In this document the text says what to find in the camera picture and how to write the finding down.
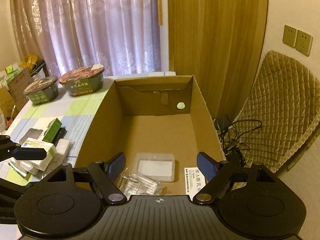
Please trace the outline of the clear bag of tubes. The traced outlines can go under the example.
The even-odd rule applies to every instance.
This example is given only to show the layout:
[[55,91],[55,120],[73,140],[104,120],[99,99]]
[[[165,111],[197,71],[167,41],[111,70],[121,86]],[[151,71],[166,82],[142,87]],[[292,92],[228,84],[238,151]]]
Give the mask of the clear bag of tubes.
[[164,189],[159,181],[137,172],[122,173],[117,186],[127,199],[131,196],[160,196]]

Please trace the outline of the green throat spray box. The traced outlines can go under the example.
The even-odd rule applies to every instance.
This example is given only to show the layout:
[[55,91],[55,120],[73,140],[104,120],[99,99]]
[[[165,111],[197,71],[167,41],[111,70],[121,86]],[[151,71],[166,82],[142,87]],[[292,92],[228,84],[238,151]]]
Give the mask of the green throat spray box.
[[44,142],[52,143],[55,135],[57,134],[61,126],[62,126],[62,122],[58,118],[53,119],[48,124],[48,126],[43,130],[39,139]]

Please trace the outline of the white remote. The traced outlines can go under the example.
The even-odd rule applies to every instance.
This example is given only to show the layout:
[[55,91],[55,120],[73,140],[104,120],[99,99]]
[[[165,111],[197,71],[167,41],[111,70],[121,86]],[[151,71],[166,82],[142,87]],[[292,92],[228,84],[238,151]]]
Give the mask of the white remote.
[[52,158],[51,164],[54,168],[60,166],[67,157],[73,146],[73,142],[68,139],[60,139],[56,146],[56,154]]

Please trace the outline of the clear plastic case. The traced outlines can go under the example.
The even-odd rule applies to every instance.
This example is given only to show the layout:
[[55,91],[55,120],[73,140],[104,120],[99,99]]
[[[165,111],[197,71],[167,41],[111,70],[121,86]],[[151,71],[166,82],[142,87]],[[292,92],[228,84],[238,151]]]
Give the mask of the clear plastic case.
[[171,183],[175,180],[175,157],[169,153],[139,153],[133,169],[155,181]]

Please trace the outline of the white power adapter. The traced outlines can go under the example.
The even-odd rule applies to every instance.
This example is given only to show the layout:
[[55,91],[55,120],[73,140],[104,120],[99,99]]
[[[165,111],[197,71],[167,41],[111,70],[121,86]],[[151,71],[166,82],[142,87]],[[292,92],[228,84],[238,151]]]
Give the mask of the white power adapter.
[[40,181],[41,179],[38,175],[39,169],[33,167],[26,161],[10,158],[8,164],[18,174],[18,176],[25,181]]

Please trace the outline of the silver foil pouch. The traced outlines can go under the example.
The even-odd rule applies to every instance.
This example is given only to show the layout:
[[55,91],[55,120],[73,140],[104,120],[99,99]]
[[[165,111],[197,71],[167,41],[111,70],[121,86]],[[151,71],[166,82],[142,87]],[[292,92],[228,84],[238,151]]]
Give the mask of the silver foil pouch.
[[43,132],[42,129],[35,129],[35,128],[28,129],[25,135],[21,137],[21,139],[19,140],[19,144],[22,145],[28,138],[38,139],[42,134],[42,132]]

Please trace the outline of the white green medicine box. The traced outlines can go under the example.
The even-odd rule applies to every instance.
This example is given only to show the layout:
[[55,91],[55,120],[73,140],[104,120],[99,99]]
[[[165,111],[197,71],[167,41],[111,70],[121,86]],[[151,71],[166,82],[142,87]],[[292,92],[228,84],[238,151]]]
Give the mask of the white green medicine box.
[[28,138],[21,148],[27,149],[27,158],[23,162],[40,170],[45,171],[56,154],[56,148],[52,143]]

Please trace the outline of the side cardboard boxes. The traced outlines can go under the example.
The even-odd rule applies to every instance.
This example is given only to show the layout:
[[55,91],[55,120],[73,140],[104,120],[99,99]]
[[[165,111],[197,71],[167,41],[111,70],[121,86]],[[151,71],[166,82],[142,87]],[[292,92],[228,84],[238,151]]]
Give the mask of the side cardboard boxes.
[[28,102],[23,91],[33,82],[27,68],[12,63],[1,71],[1,110],[5,118],[10,118],[13,107],[15,117]]

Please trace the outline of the left dark noodle bowl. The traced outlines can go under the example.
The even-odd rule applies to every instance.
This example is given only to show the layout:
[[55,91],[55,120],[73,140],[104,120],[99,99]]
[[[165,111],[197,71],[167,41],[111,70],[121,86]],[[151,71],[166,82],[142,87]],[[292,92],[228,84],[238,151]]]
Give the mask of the left dark noodle bowl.
[[23,91],[23,94],[33,103],[33,105],[51,102],[59,95],[57,80],[57,76],[38,79],[31,83]]

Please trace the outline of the brown cardboard box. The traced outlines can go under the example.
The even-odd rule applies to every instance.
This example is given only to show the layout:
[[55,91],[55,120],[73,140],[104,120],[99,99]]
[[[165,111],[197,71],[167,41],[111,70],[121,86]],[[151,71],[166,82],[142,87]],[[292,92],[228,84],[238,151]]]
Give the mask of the brown cardboard box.
[[184,169],[204,152],[224,158],[206,102],[193,76],[115,80],[104,96],[76,160],[76,167],[108,161],[123,152],[132,168],[140,153],[175,157],[175,179],[164,194],[185,194]]

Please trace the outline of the right dark noodle bowl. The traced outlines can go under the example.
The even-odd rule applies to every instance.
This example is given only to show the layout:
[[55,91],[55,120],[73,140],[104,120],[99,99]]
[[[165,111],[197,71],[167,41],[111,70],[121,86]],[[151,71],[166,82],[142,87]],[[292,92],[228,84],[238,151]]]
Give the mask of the right dark noodle bowl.
[[102,88],[104,70],[102,64],[76,68],[61,76],[59,83],[71,96],[91,94]]

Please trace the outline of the wooden door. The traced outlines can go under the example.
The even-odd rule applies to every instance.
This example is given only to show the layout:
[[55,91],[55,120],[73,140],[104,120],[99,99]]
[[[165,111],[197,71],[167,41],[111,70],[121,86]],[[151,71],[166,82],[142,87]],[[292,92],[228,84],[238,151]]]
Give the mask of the wooden door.
[[210,114],[235,119],[263,48],[268,0],[168,0],[169,68],[195,76]]

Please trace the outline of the purple curtain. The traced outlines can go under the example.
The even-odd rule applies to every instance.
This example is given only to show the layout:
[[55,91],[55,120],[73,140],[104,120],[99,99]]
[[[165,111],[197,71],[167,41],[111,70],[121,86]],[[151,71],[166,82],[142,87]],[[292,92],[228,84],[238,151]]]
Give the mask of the purple curtain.
[[50,75],[102,64],[104,75],[161,70],[157,0],[10,0],[20,57]]

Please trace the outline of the double wall socket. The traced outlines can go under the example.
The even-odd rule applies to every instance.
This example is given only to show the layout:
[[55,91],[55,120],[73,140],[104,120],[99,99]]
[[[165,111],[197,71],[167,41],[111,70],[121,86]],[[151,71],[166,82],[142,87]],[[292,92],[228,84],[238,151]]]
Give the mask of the double wall socket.
[[294,48],[305,56],[309,56],[311,52],[313,37],[301,30],[298,30],[289,25],[284,25],[283,44]]

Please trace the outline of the yellow wall hanger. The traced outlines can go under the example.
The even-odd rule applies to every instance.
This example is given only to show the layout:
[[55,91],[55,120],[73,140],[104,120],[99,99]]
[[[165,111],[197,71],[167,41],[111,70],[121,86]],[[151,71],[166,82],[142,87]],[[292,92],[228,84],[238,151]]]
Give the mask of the yellow wall hanger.
[[158,25],[163,25],[163,8],[162,8],[162,0],[157,0],[157,15],[158,15]]

